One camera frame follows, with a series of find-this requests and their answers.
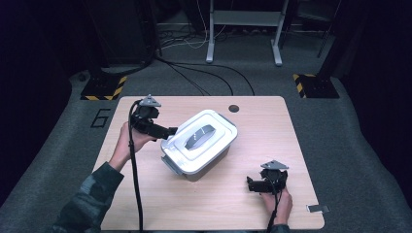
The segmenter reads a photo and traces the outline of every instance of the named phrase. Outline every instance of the sleeve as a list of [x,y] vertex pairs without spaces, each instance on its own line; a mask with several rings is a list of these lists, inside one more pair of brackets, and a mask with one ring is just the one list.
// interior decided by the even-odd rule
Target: sleeve
[[291,230],[286,224],[282,225],[273,225],[272,228],[270,228],[270,233],[290,233]]
[[100,225],[122,179],[123,175],[105,162],[86,178],[63,207],[51,232],[100,232]]

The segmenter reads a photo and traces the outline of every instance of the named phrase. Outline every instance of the gray carpet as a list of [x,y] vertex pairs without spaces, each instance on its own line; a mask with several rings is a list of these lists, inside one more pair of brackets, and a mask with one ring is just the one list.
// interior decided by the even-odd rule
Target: gray carpet
[[[331,208],[324,215],[325,227],[316,232],[412,232],[411,210],[395,179],[363,138],[341,82],[332,78],[339,99],[301,99],[297,93],[292,75],[316,74],[333,38],[328,40],[323,56],[317,58],[319,38],[291,35],[281,50],[282,67],[274,65],[271,38],[241,36],[217,42],[213,64],[241,72],[256,95],[285,98],[319,201]],[[176,46],[164,49],[162,58],[205,64],[206,50],[206,45],[199,49]],[[245,80],[231,70],[190,68],[221,76],[233,95],[252,95]],[[231,95],[227,84],[214,76],[179,70],[211,95]],[[86,82],[73,76],[71,83],[72,96],[58,124],[0,209],[0,232],[44,232],[94,166],[119,99],[80,100]],[[147,94],[202,93],[170,67],[154,61],[128,76],[120,97]],[[91,128],[100,109],[110,109],[101,112],[108,122],[102,128]]]

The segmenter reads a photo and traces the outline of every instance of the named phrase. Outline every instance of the hand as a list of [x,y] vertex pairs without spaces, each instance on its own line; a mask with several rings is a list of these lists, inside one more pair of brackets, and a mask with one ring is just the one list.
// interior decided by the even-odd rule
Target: hand
[[[261,197],[263,198],[263,202],[266,206],[267,212],[272,214],[273,210],[275,210],[275,195],[272,195],[271,193],[262,193]],[[278,204],[278,210],[276,213],[276,217],[273,220],[274,225],[279,225],[279,224],[288,224],[288,219],[292,211],[292,196],[289,194],[288,189],[284,188],[282,190],[282,196],[281,194],[278,194],[278,197],[281,197],[279,204]]]
[[[131,133],[135,152],[139,151],[148,141],[155,140],[154,137],[139,133],[135,129],[132,129]],[[120,171],[124,167],[124,164],[130,159],[129,140],[128,122],[125,122],[121,127],[115,152],[109,161],[109,164],[118,171]]]

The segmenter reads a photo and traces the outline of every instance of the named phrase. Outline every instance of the dark background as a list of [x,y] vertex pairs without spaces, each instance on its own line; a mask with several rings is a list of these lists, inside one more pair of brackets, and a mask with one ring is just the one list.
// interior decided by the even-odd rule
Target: dark background
[[[181,8],[189,18],[190,11],[195,11],[193,1],[154,2],[158,21]],[[412,206],[408,182],[412,164],[410,4],[406,0],[344,1],[334,32],[337,37],[357,5],[362,7],[357,14],[365,14],[366,24],[359,48],[344,50],[354,62],[341,82],[352,98],[364,137]],[[64,111],[71,93],[68,78],[90,64],[107,67],[108,62],[81,0],[1,1],[0,32],[3,203]],[[339,60],[342,55],[337,52],[327,59]]]

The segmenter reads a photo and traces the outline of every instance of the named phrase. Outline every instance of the yellow and black hazard tape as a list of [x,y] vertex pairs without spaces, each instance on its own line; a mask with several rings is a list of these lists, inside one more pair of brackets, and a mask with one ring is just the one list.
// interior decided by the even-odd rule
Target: yellow and black hazard tape
[[300,75],[300,74],[294,74],[293,75],[294,83],[296,84],[297,92],[299,93],[300,98],[306,98],[305,89],[303,88],[303,84],[300,81],[301,77],[316,77],[316,76],[314,76],[314,75]]
[[118,86],[116,87],[116,89],[114,90],[113,94],[111,94],[111,95],[103,95],[103,96],[98,96],[98,95],[83,95],[81,99],[82,99],[82,100],[116,100],[116,99],[119,97],[119,95],[120,95],[120,93],[121,93],[121,91],[122,91],[122,89],[123,89],[124,82],[126,82],[126,80],[127,80],[127,77],[121,78],[121,79],[119,80]]

